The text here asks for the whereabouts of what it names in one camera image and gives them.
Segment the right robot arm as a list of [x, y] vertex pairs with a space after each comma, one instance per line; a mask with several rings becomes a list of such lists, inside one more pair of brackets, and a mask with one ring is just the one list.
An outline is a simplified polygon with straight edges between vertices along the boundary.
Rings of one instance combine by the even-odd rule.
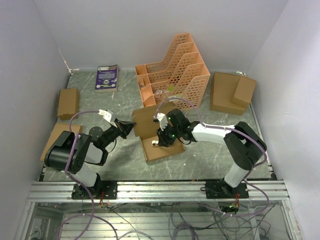
[[231, 198], [238, 192], [242, 180], [247, 178], [267, 151], [263, 140], [243, 121], [227, 126], [190, 122], [177, 108], [167, 114], [157, 112], [153, 121], [159, 124], [156, 131], [158, 140], [152, 142], [153, 146], [168, 148], [178, 140], [183, 144], [212, 143], [228, 149], [233, 164], [215, 190], [226, 198]]

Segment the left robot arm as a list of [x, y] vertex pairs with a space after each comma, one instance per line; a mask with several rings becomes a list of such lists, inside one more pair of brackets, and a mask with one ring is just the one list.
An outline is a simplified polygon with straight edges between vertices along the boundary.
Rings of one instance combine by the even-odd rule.
[[109, 152], [106, 147], [117, 143], [117, 138], [126, 139], [136, 125], [132, 121], [115, 119], [107, 130], [99, 126], [92, 127], [88, 134], [75, 134], [62, 131], [44, 157], [46, 167], [64, 172], [76, 182], [73, 197], [98, 198], [104, 191], [98, 173], [92, 171], [88, 164], [102, 166], [106, 163]]

